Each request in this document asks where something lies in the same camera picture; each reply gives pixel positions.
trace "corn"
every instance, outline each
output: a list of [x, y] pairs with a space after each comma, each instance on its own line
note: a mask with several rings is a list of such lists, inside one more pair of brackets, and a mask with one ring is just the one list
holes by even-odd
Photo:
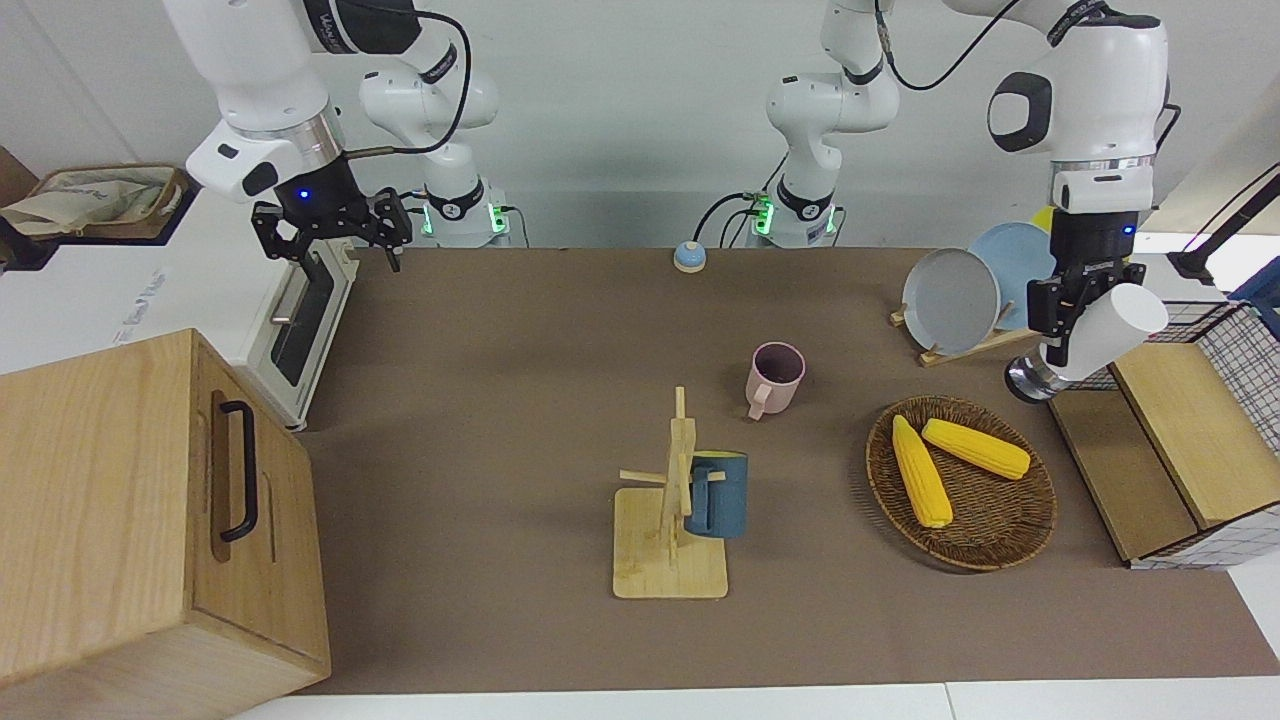
[[945, 528], [951, 524], [951, 501], [942, 487], [942, 477], [929, 457], [920, 436], [901, 415], [893, 416], [893, 456], [902, 473], [906, 497], [911, 500], [915, 519], [925, 528]]
[[1010, 480], [1020, 479], [1032, 466], [1025, 450], [964, 425], [933, 418], [923, 434], [929, 445]]

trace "woven basket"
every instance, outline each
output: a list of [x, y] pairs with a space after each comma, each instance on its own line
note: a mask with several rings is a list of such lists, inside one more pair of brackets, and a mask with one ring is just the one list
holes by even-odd
[[[893, 456], [893, 415], [902, 415], [916, 430], [938, 418], [1011, 442], [1030, 454], [1030, 469], [1023, 479], [1009, 480], [925, 443], [955, 520], [946, 528], [922, 528]], [[1057, 497], [1036, 450], [1009, 423], [968, 400], [919, 396], [884, 410], [867, 441], [867, 477], [876, 501], [906, 539], [943, 562], [970, 570], [1000, 570], [1030, 560], [1048, 544], [1057, 520]]]

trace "brown table surface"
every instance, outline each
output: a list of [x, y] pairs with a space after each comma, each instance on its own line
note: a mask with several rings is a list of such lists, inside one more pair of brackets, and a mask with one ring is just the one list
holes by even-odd
[[[886, 320], [915, 250], [366, 254], [300, 437], [311, 452], [333, 678], [312, 693], [714, 688], [1276, 674], [1230, 578], [1130, 571], [1019, 347], [923, 369]], [[742, 419], [764, 341], [808, 357], [792, 407]], [[672, 388], [699, 446], [750, 454], [721, 601], [611, 593], [620, 468], [662, 470]], [[881, 519], [864, 445], [911, 395], [1021, 430], [1060, 502], [1050, 546], [940, 569]]]

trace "black cable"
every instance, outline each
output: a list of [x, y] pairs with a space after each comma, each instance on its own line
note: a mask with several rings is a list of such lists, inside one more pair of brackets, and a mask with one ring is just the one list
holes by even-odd
[[387, 13], [392, 15], [404, 15], [413, 18], [425, 18], [429, 20], [435, 20], [444, 23], [453, 29], [458, 31], [462, 37], [462, 94], [458, 97], [458, 108], [453, 113], [453, 120], [449, 123], [449, 129], [444, 132], [440, 140], [436, 140], [426, 147], [393, 147], [390, 145], [383, 145], [378, 147], [364, 147], [360, 150], [349, 150], [346, 152], [349, 159], [360, 158], [376, 158], [379, 155], [425, 155], [428, 152], [435, 152], [436, 150], [444, 147], [453, 140], [453, 133], [458, 131], [458, 126], [462, 124], [462, 113], [467, 108], [467, 94], [471, 91], [471, 37], [467, 35], [467, 29], [462, 27], [462, 23], [451, 18], [449, 15], [442, 13], [433, 13], [431, 10], [399, 10], [396, 8], [383, 8], [379, 5], [366, 5], [365, 3], [357, 3], [356, 0], [337, 0], [340, 5], [348, 5], [351, 8], [360, 8], [362, 10], [370, 10], [375, 13]]
[[978, 33], [978, 37], [973, 38], [973, 42], [969, 44], [969, 47], [965, 47], [965, 51], [961, 53], [959, 58], [956, 58], [956, 61], [952, 63], [951, 67], [947, 68], [947, 72], [942, 73], [942, 76], [940, 76], [938, 79], [927, 85], [914, 85], [908, 82], [906, 78], [904, 78], [902, 74], [897, 72], [897, 61], [893, 59], [893, 50], [890, 46], [888, 23], [884, 22], [884, 12], [881, 10], [879, 0], [876, 0], [876, 27], [879, 29], [881, 47], [884, 50], [884, 60], [888, 64], [888, 69], [893, 73], [893, 77], [897, 78], [897, 82], [902, 83], [902, 87], [908, 90], [915, 90], [916, 92], [925, 92], [928, 90], [933, 90], [934, 87], [946, 82], [946, 79], [951, 77], [951, 73], [956, 72], [956, 68], [959, 68], [960, 64], [969, 58], [969, 54], [978, 47], [978, 44], [980, 44], [982, 40], [987, 37], [987, 33], [989, 33], [991, 29], [996, 27], [996, 23], [1000, 22], [1005, 15], [1007, 15], [1009, 12], [1012, 10], [1014, 6], [1021, 1], [1023, 0], [1011, 0], [998, 13], [996, 13], [996, 15], [991, 18], [991, 22], [987, 23], [987, 27], [982, 28], [982, 32]]
[[1187, 241], [1187, 245], [1183, 246], [1183, 252], [1187, 252], [1187, 250], [1190, 249], [1190, 246], [1194, 245], [1197, 240], [1199, 240], [1199, 236], [1204, 234], [1204, 231], [1207, 231], [1208, 227], [1212, 225], [1222, 215], [1222, 213], [1226, 213], [1228, 208], [1230, 208], [1231, 205], [1235, 205], [1235, 201], [1239, 200], [1242, 195], [1244, 195], [1245, 192], [1253, 190], [1253, 186], [1256, 186], [1260, 182], [1262, 182], [1263, 178], [1266, 178], [1267, 176], [1270, 176], [1271, 173], [1274, 173], [1277, 168], [1280, 168], [1280, 163], [1275, 163], [1270, 168], [1262, 170], [1262, 174], [1260, 174], [1258, 177], [1253, 178], [1253, 181], [1249, 182], [1249, 184], [1242, 187], [1239, 192], [1236, 192], [1235, 195], [1233, 195], [1231, 199], [1226, 201], [1226, 205], [1222, 205], [1221, 208], [1219, 208], [1217, 213], [1213, 213], [1213, 217], [1210, 218], [1208, 222], [1206, 222], [1204, 225], [1201, 229], [1196, 231], [1196, 234], [1193, 234], [1192, 238]]
[[698, 229], [694, 231], [694, 242], [698, 242], [698, 238], [703, 234], [703, 227], [707, 224], [707, 220], [710, 219], [712, 213], [719, 210], [726, 202], [732, 202], [735, 200], [755, 200], [755, 195], [750, 192], [733, 192], [713, 202], [712, 206], [703, 213], [703, 219], [698, 220]]
[[525, 247], [532, 247], [529, 245], [529, 220], [525, 219], [525, 211], [515, 205], [503, 205], [502, 211], [511, 211], [520, 215], [520, 234], [525, 236]]
[[[782, 165], [785, 165], [787, 163], [787, 158], [790, 158], [790, 156], [791, 156], [791, 150], [787, 150], [786, 152], [782, 154], [782, 159], [778, 160], [778, 167], [773, 168], [773, 172], [769, 173], [769, 179], [764, 181], [764, 184], [760, 186], [760, 192], [768, 192], [769, 191], [769, 183], [773, 182], [773, 178], [778, 177], [778, 173], [782, 172]], [[751, 210], [758, 210], [759, 209], [759, 204], [760, 204], [759, 200], [753, 201], [751, 202]], [[737, 243], [737, 236], [742, 234], [742, 228], [746, 227], [746, 222], [748, 222], [748, 219], [742, 218], [742, 222], [737, 224], [737, 229], [733, 231], [733, 240], [731, 240], [728, 242], [730, 247], [733, 247], [733, 245]]]
[[831, 241], [832, 247], [840, 245], [840, 233], [845, 232], [845, 220], [849, 219], [849, 210], [845, 210], [844, 205], [836, 205], [836, 213], [840, 213], [840, 224], [836, 225], [836, 237]]
[[1164, 109], [1165, 110], [1172, 110], [1174, 117], [1170, 118], [1169, 119], [1169, 124], [1165, 126], [1165, 132], [1160, 133], [1160, 140], [1156, 141], [1156, 152], [1160, 152], [1160, 149], [1165, 145], [1165, 141], [1169, 140], [1169, 133], [1174, 132], [1174, 126], [1176, 126], [1178, 120], [1180, 120], [1181, 117], [1183, 117], [1183, 106], [1181, 105], [1175, 105], [1172, 102], [1165, 102], [1165, 108]]
[[[733, 218], [737, 218], [739, 215], [741, 215], [742, 217], [742, 224], [746, 224], [748, 217], [749, 215], [754, 215], [754, 214], [755, 214], [755, 206], [753, 205], [751, 208], [749, 208], [746, 210], [739, 210], [737, 213], [733, 213], [732, 215], [730, 215], [728, 219], [724, 220], [724, 227], [721, 228], [721, 241], [719, 241], [719, 245], [717, 245], [716, 247], [724, 247], [724, 237], [728, 236], [728, 227], [733, 224]], [[733, 236], [733, 240], [730, 241], [728, 246], [733, 247], [735, 242], [737, 242], [737, 236]]]

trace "pink mug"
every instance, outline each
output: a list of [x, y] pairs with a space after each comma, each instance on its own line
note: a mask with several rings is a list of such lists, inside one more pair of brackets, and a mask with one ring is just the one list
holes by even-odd
[[791, 405], [804, 378], [804, 355], [785, 342], [767, 342], [751, 355], [751, 374], [746, 377], [746, 416], [759, 420], [765, 413], [782, 413]]

